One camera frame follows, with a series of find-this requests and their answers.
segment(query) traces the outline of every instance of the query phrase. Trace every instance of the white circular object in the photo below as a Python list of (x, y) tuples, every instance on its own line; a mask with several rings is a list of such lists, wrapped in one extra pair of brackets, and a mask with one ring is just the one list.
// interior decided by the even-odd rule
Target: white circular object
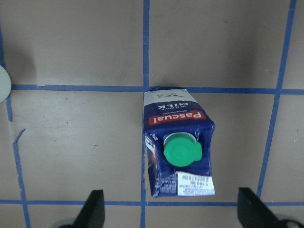
[(10, 90), (10, 76), (6, 70), (0, 66), (0, 102), (4, 101), (10, 95)]

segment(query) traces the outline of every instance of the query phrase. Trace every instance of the grid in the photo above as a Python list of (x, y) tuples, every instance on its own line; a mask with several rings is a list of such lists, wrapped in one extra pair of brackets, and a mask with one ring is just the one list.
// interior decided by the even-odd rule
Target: grid
[[(276, 117), (280, 103), (281, 95), (304, 95), (304, 89), (283, 89), (283, 80), (285, 74), (285, 66), (288, 57), (288, 49), (291, 37), (291, 31), (294, 21), (296, 0), (291, 0), (289, 5), (289, 12), (287, 17), (285, 39), (283, 45), (283, 51), (281, 56), (280, 69), (278, 74), (278, 80), (276, 88), (219, 88), (219, 87), (185, 87), (192, 93), (222, 93), (222, 94), (267, 94), (275, 95), (272, 114), (270, 118), (270, 124), (268, 128), (266, 146), (264, 151), (264, 157), (262, 167), (259, 176), (259, 182), (257, 186), (257, 195), (261, 197), (265, 174), (267, 170), (267, 163), (271, 149), (272, 138), (274, 134)], [(98, 86), (98, 85), (12, 85), (12, 90), (48, 90), (48, 91), (99, 91), (99, 92), (138, 92), (144, 93), (150, 89), (149, 86), (149, 23), (150, 23), (150, 0), (143, 1), (143, 85), (142, 86)], [(4, 51), (2, 47), (2, 37), (0, 35), (0, 62), (5, 67)], [(13, 121), (13, 114), (11, 108), (11, 97), (6, 100), (8, 119)], [(18, 149), (18, 139), (26, 129), (23, 129), (17, 136), (13, 143), (14, 158), (16, 162), (16, 169), (18, 174), (19, 187), (21, 189), (21, 200), (0, 200), (0, 204), (19, 204), (23, 206), (24, 219), (26, 227), (31, 227), (30, 216), (28, 213), (28, 205), (83, 205), (84, 201), (64, 201), (64, 200), (27, 200), (24, 182), (22, 178), (22, 169)], [(147, 206), (221, 206), (221, 207), (236, 207), (236, 202), (148, 202), (146, 200), (145, 189), (145, 162), (144, 162), (144, 147), (142, 144), (142, 159), (141, 159), (141, 200), (140, 201), (106, 201), (105, 205), (109, 206), (140, 206), (140, 227), (145, 227), (146, 207)], [(304, 206), (304, 202), (266, 202), (267, 206)]]

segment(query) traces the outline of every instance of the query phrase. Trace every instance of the tile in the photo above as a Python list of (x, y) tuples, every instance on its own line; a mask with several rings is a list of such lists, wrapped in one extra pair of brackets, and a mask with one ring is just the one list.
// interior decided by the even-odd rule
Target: tile
[[(58, 228), (72, 224), (81, 208), (71, 205), (30, 205), (31, 225), (33, 228)], [(140, 213), (140, 207), (106, 206), (104, 228), (139, 227)]]
[(303, 107), (303, 96), (280, 98), (262, 192), (265, 201), (304, 201)]
[(0, 204), (0, 227), (25, 228), (22, 205)]
[(20, 188), (14, 158), (13, 123), (8, 121), (6, 103), (0, 103), (0, 200), (19, 200)]
[(304, 89), (304, 2), (297, 1), (294, 23), (288, 50), (288, 58), (285, 69), (283, 88), (285, 89)]
[(236, 207), (146, 207), (146, 228), (241, 228)]
[(288, 8), (285, 0), (151, 1), (151, 85), (274, 88)]
[(136, 201), (141, 194), (142, 93), (13, 91), (28, 200)]
[(4, 53), (14, 84), (141, 86), (139, 0), (4, 0)]
[(146, 181), (147, 201), (236, 202), (239, 187), (257, 190), (274, 96), (192, 95), (216, 125), (211, 143), (216, 195), (153, 199)]
[(304, 207), (269, 207), (278, 219), (291, 219), (304, 224)]

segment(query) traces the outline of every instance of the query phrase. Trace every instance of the blue milk carton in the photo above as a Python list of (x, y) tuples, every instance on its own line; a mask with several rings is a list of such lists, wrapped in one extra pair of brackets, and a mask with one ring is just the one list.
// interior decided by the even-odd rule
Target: blue milk carton
[(214, 195), (215, 124), (186, 89), (144, 94), (143, 134), (153, 197)]

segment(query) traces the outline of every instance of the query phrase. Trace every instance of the tiled floor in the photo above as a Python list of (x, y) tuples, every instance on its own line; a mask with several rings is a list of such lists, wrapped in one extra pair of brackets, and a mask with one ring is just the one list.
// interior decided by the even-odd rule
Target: tiled floor
[[(0, 104), (0, 227), (57, 228), (103, 189), (105, 228), (238, 228), (245, 186), (304, 222), (303, 1), (1, 6), (14, 85)], [(155, 85), (187, 87), (215, 122), (215, 196), (150, 196), (141, 121)]]

